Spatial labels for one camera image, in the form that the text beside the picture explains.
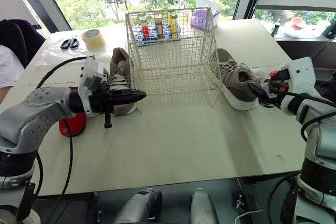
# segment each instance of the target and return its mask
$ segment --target wire basket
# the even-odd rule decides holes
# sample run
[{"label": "wire basket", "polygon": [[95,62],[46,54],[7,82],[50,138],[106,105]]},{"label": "wire basket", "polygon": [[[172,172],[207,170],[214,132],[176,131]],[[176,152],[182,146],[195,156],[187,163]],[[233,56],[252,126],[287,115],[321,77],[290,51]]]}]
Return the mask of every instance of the wire basket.
[{"label": "wire basket", "polygon": [[219,65],[210,8],[128,13],[126,25],[132,87],[147,93],[140,111],[214,105]]}]

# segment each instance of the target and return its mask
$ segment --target person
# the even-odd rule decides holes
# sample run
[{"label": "person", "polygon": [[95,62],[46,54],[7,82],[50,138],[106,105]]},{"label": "person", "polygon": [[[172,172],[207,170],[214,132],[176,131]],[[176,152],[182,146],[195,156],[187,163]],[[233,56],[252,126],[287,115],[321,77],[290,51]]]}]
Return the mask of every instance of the person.
[{"label": "person", "polygon": [[25,69],[8,47],[0,45],[0,103]]}]

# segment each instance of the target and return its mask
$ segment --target black cable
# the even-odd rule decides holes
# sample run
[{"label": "black cable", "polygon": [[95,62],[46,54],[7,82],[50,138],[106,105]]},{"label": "black cable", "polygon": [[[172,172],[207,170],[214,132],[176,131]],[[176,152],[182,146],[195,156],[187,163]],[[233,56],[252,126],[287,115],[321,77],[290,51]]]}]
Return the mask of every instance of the black cable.
[{"label": "black cable", "polygon": [[314,61],[317,59],[317,57],[325,50],[325,48],[327,47],[327,45],[329,44],[330,39],[328,39],[328,42],[325,44],[325,46],[315,55],[315,57],[313,59],[311,59],[311,61],[314,63]]},{"label": "black cable", "polygon": [[308,95],[308,94],[296,94],[296,93],[287,92],[287,91],[280,91],[280,90],[274,90],[274,92],[279,93],[279,94],[291,95],[293,97],[301,97],[301,98],[305,98],[305,99],[316,101],[316,102],[321,102],[321,103],[324,103],[326,105],[329,105],[329,106],[332,106],[332,107],[336,108],[336,103],[331,102],[329,100],[325,100],[325,99],[321,99],[321,98],[317,98],[317,97],[312,97],[311,95]]},{"label": "black cable", "polygon": [[47,72],[47,74],[42,78],[42,80],[40,81],[40,83],[37,85],[37,89],[40,88],[43,83],[60,67],[64,66],[65,64],[68,64],[72,61],[76,61],[76,60],[85,60],[86,57],[76,57],[76,58],[72,58],[66,61],[61,62],[60,64],[58,64],[57,66],[55,66],[53,69],[51,69],[49,72]]},{"label": "black cable", "polygon": [[37,159],[38,169],[40,171],[40,178],[39,178],[38,186],[37,186],[37,189],[36,189],[36,192],[35,192],[34,201],[37,199],[37,196],[38,196],[38,194],[41,190],[42,183],[43,183],[43,165],[42,165],[41,157],[38,154],[38,152],[37,152],[37,155],[36,155],[36,159]]},{"label": "black cable", "polygon": [[268,218],[268,223],[272,224],[272,217],[271,217],[271,212],[270,212],[270,206],[271,206],[271,201],[272,201],[272,197],[273,194],[275,193],[275,191],[278,189],[278,187],[286,180],[289,179],[291,177],[297,176],[300,172],[295,172],[295,173],[291,173],[286,175],[285,177],[281,178],[272,188],[272,191],[269,193],[268,199],[267,199],[267,218]]},{"label": "black cable", "polygon": [[336,115],[336,111],[325,114],[325,115],[318,116],[317,118],[314,118],[314,119],[308,121],[307,123],[305,123],[301,128],[301,136],[302,136],[303,140],[305,142],[307,141],[307,137],[305,136],[305,130],[310,124],[316,123],[316,122],[318,122],[320,120],[323,120],[323,119],[326,119],[326,118],[330,118],[330,117],[335,116],[335,115]]},{"label": "black cable", "polygon": [[55,205],[55,207],[54,207],[54,210],[53,210],[52,213],[49,215],[46,224],[49,224],[49,223],[50,223],[51,219],[53,218],[53,215],[54,215],[55,212],[56,212],[56,209],[58,208],[59,204],[60,204],[61,201],[62,201],[62,197],[64,196],[65,191],[67,190],[67,187],[68,187],[68,184],[69,184],[69,181],[70,181],[71,170],[72,170],[72,161],[73,161],[73,158],[74,158],[74,157],[73,157],[73,156],[74,156],[74,155],[73,155],[73,154],[74,154],[74,153],[73,153],[73,152],[74,152],[74,149],[73,149],[72,135],[71,135],[70,127],[69,127],[69,125],[68,125],[68,123],[67,123],[67,121],[66,121],[65,119],[63,119],[63,122],[64,122],[64,124],[65,124],[65,126],[66,126],[66,128],[67,128],[67,130],[68,130],[68,132],[69,132],[69,142],[70,142],[70,163],[69,163],[69,171],[68,171],[68,176],[67,176],[67,180],[66,180],[66,182],[65,182],[63,191],[62,191],[61,195],[60,195],[59,198],[58,198],[58,201],[57,201],[57,203],[56,203],[56,205]]},{"label": "black cable", "polygon": [[58,216],[58,218],[56,219],[55,223],[56,224],[58,222],[58,220],[61,218],[61,216],[63,215],[63,213],[65,212],[65,210],[67,210],[67,207],[72,203],[72,201],[69,201],[69,203],[67,203],[67,205],[65,206],[65,208],[63,209],[63,211],[60,213],[60,215]]},{"label": "black cable", "polygon": [[[76,61],[76,60],[85,60],[86,57],[76,57],[76,58],[72,58],[72,59],[69,59],[69,60],[66,60],[66,61],[63,61],[61,62],[60,64],[56,65],[55,67],[53,67],[49,72],[47,72],[47,74],[42,78],[42,80],[40,81],[40,83],[37,85],[36,89],[40,88],[43,83],[57,70],[59,69],[60,67],[64,66],[65,64],[67,63],[70,63],[72,61]],[[36,189],[36,193],[35,193],[35,196],[34,196],[34,201],[37,199],[38,197],[38,194],[41,190],[41,187],[42,187],[42,182],[43,182],[43,165],[42,165],[42,160],[41,160],[41,157],[39,156],[39,154],[37,153],[36,155],[36,158],[37,158],[37,163],[38,163],[38,168],[39,168],[39,182],[38,182],[38,186],[37,186],[37,189]]]}]

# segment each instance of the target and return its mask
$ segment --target black scissors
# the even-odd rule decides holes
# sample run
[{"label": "black scissors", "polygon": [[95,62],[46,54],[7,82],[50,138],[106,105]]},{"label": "black scissors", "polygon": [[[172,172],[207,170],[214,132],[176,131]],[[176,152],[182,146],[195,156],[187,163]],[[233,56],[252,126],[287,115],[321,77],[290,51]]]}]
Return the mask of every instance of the black scissors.
[{"label": "black scissors", "polygon": [[72,36],[71,39],[66,39],[65,41],[63,41],[63,43],[61,44],[61,49],[68,49],[69,47],[71,49],[77,48],[79,46],[79,41]]}]

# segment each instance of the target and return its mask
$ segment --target tissue box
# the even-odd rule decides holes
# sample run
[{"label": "tissue box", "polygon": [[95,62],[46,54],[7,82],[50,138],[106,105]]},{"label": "tissue box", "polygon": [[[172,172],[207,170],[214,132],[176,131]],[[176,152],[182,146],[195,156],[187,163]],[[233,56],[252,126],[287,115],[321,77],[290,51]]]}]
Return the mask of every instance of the tissue box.
[{"label": "tissue box", "polygon": [[[194,12],[191,17],[190,25],[200,30],[204,30],[206,23],[206,15],[207,15],[206,10],[198,10]],[[212,17],[214,27],[216,27],[218,24],[218,18],[219,18],[219,12],[216,12]]]}]

